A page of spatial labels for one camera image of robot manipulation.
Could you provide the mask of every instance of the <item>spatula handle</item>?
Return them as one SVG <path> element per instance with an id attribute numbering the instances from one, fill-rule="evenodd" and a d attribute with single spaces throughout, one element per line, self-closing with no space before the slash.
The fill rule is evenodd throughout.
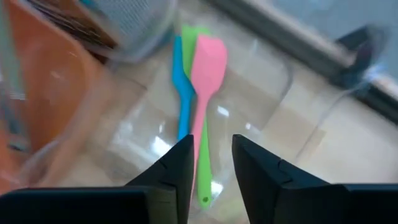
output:
<path id="1" fill-rule="evenodd" d="M 189 134 L 189 118 L 191 113 L 192 97 L 181 97 L 180 121 L 178 123 L 178 140 Z"/>
<path id="2" fill-rule="evenodd" d="M 200 151 L 198 158 L 198 200 L 202 208 L 207 208 L 211 201 L 211 180 L 213 178 L 211 174 L 210 165 L 210 151 L 209 151 L 209 140 L 207 132 L 207 119 L 203 123 L 203 132 L 201 134 Z"/>
<path id="3" fill-rule="evenodd" d="M 206 116 L 206 108 L 210 97 L 201 97 L 198 95 L 197 110 L 195 113 L 195 121 L 193 123 L 192 134 L 193 134 L 193 181 L 192 181 L 192 193 L 195 188 L 196 174 L 197 174 L 197 162 L 199 157 L 201 133 L 203 130 L 203 122 Z"/>

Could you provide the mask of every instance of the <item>green spatula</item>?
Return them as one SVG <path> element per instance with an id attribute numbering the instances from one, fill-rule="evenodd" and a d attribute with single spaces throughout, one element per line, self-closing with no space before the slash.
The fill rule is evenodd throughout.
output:
<path id="1" fill-rule="evenodd" d="M 182 27 L 182 57 L 183 57 L 183 69 L 189 79 L 191 79 L 191 69 L 193 56 L 195 54 L 195 47 L 197 37 L 199 34 L 210 35 L 210 31 L 202 27 Z M 198 188 L 198 200 L 202 208 L 207 208 L 211 201 L 211 180 L 213 176 L 211 174 L 210 166 L 210 152 L 209 142 L 207 133 L 207 119 L 203 123 L 203 131 L 201 134 L 200 142 L 200 153 L 198 158 L 198 169 L 197 169 L 197 188 Z"/>

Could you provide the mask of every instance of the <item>silicone spatula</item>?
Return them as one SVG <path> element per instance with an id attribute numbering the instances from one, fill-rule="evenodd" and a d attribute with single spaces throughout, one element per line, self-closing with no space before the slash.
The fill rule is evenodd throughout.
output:
<path id="1" fill-rule="evenodd" d="M 172 81 L 180 95 L 180 121 L 178 123 L 178 140 L 189 134 L 189 118 L 191 100 L 195 94 L 191 81 L 184 74 L 182 65 L 182 38 L 176 36 L 174 40 Z"/>
<path id="2" fill-rule="evenodd" d="M 210 31 L 202 27 L 190 27 L 190 26 L 182 27 L 183 67 L 184 67 L 184 72 L 189 79 L 191 77 L 193 56 L 195 54 L 197 37 L 199 34 L 210 35 Z M 212 179 L 213 176 L 211 174 L 210 152 L 209 152 L 209 142 L 208 142 L 208 133 L 207 133 L 207 119 L 205 118 L 201 134 L 200 150 L 198 157 L 198 169 L 197 169 L 198 201 L 202 208 L 207 208 L 211 204 Z"/>
<path id="3" fill-rule="evenodd" d="M 191 82 L 198 98 L 192 129 L 194 149 L 193 168 L 195 171 L 192 188 L 195 186 L 197 159 L 207 104 L 210 98 L 220 89 L 224 79 L 227 58 L 227 49 L 222 40 L 206 35 L 198 36 L 191 72 Z"/>

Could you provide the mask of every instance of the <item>orange container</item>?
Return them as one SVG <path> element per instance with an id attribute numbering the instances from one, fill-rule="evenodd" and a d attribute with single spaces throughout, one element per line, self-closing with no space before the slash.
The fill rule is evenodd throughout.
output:
<path id="1" fill-rule="evenodd" d="M 17 1 L 4 3 L 26 95 L 26 100 L 14 102 L 27 126 L 32 153 L 8 149 L 0 133 L 0 169 L 21 181 L 16 187 L 40 185 L 60 175 L 78 153 L 112 87 L 103 66 L 77 41 Z M 92 87 L 98 85 L 96 93 L 90 93 L 96 94 L 95 100 L 88 99 Z M 84 99 L 87 103 L 81 107 Z M 79 113 L 78 109 L 92 112 Z M 66 132 L 72 118 L 76 125 Z M 29 170 L 32 164 L 41 168 Z M 25 171 L 19 174 L 21 167 Z M 0 187 L 1 191 L 8 188 L 1 182 Z"/>

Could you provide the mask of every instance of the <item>pink spatula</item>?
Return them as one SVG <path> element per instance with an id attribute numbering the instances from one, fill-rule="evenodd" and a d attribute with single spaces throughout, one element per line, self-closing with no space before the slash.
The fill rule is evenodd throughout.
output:
<path id="1" fill-rule="evenodd" d="M 198 97 L 195 121 L 192 129 L 193 148 L 195 150 L 192 192 L 195 186 L 201 132 L 207 104 L 210 98 L 220 89 L 224 79 L 227 59 L 227 49 L 222 40 L 206 35 L 198 36 L 191 72 L 192 85 Z"/>

